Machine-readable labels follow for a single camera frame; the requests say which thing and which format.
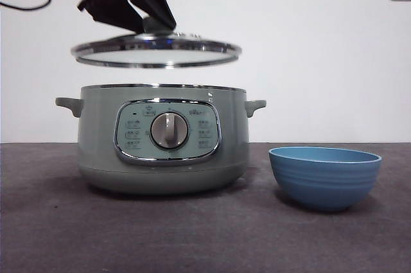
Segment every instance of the blue bowl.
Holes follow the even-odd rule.
[[[372,153],[312,146],[268,152],[278,185],[303,206],[320,211],[341,211],[367,196],[382,160]]]

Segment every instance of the electric cooker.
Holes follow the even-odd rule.
[[[174,68],[236,60],[238,46],[196,35],[130,35],[73,48],[98,66]],[[78,165],[89,183],[123,193],[172,194],[222,187],[247,169],[247,118],[265,107],[233,87],[106,84],[57,98],[80,118]]]

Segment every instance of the rotary knob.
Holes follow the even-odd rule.
[[[166,112],[154,119],[151,133],[152,139],[159,146],[174,149],[186,140],[188,127],[182,116],[174,112]]]

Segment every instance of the pot lid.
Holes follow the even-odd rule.
[[[231,62],[240,53],[234,44],[183,33],[125,35],[71,50],[78,62],[94,66],[169,69]]]

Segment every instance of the black cable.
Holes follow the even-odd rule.
[[[30,12],[30,11],[40,10],[41,8],[45,8],[50,3],[51,3],[51,0],[47,0],[47,2],[45,2],[42,5],[34,6],[32,8],[25,8],[25,7],[20,7],[20,6],[15,6],[15,5],[12,5],[12,4],[7,4],[7,3],[4,3],[4,2],[0,2],[0,6],[4,6],[5,8],[12,8],[14,10],[19,10],[19,11]]]

